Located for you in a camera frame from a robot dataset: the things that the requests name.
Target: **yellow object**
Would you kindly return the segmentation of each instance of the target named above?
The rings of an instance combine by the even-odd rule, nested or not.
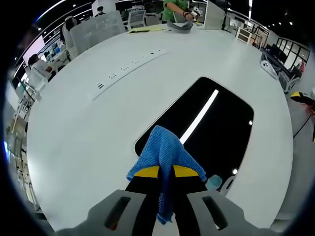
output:
[[[291,97],[300,97],[300,96],[301,96],[300,92],[298,92],[298,91],[291,95]]]
[[[138,171],[134,176],[157,178],[158,170],[159,170],[159,166],[152,166],[152,167],[144,168]]]
[[[175,171],[175,177],[191,177],[199,176],[198,173],[190,168],[173,165]]]

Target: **blue towel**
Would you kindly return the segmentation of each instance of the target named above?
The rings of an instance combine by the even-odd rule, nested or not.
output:
[[[127,175],[127,179],[132,180],[138,171],[151,166],[160,166],[162,170],[162,190],[158,200],[157,218],[163,225],[171,222],[173,215],[173,206],[168,188],[173,165],[191,168],[199,174],[202,181],[206,180],[205,171],[184,150],[184,146],[177,136],[161,126],[156,126],[152,130],[139,160]]]

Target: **power outlet strip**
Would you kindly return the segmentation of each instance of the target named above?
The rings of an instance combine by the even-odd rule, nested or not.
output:
[[[135,69],[143,66],[144,64],[164,55],[167,54],[168,51],[166,50],[156,50],[149,52],[143,55],[140,58],[137,58],[130,62],[129,65],[121,67],[120,70],[105,75],[102,80],[100,80],[96,85],[93,86],[91,89],[90,95],[92,97],[92,101],[97,99],[102,93],[104,93],[108,88],[110,88],[113,84],[117,81],[122,79],[124,76],[129,74],[130,72],[134,71]]]

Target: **person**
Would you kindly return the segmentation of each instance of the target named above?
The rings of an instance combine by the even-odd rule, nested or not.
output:
[[[77,24],[78,24],[77,20],[75,20],[72,16],[68,16],[64,20],[64,25],[60,30],[60,40],[65,43],[65,46],[67,47],[70,53],[71,60],[78,56],[77,50],[74,47],[72,36],[70,34],[70,30]]]
[[[32,55],[29,58],[29,66],[36,69],[40,74],[42,74],[48,81],[51,81],[56,75],[56,72],[53,68],[42,59],[39,59],[37,54]]]
[[[164,0],[163,2],[163,22],[167,21],[175,22],[173,12],[177,12],[183,15],[188,21],[193,20],[193,15],[187,12],[188,1],[187,0]]]
[[[103,10],[104,10],[104,7],[99,6],[99,7],[97,8],[97,15],[96,15],[95,17],[104,15],[105,13],[103,12]]]

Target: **round table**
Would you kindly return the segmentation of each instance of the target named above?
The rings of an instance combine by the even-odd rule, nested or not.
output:
[[[91,101],[92,84],[137,55],[158,49],[169,53]],[[91,207],[126,188],[126,174],[138,159],[136,140],[201,76],[225,86],[254,110],[247,151],[227,197],[249,222],[269,228],[289,183],[293,138],[282,88],[260,68],[260,56],[227,32],[194,27],[190,34],[123,33],[68,64],[33,105],[27,136],[33,188],[54,230],[78,225]],[[231,134],[228,141],[235,139],[237,134]],[[166,230],[163,234],[174,235],[175,228],[156,224],[154,234]]]

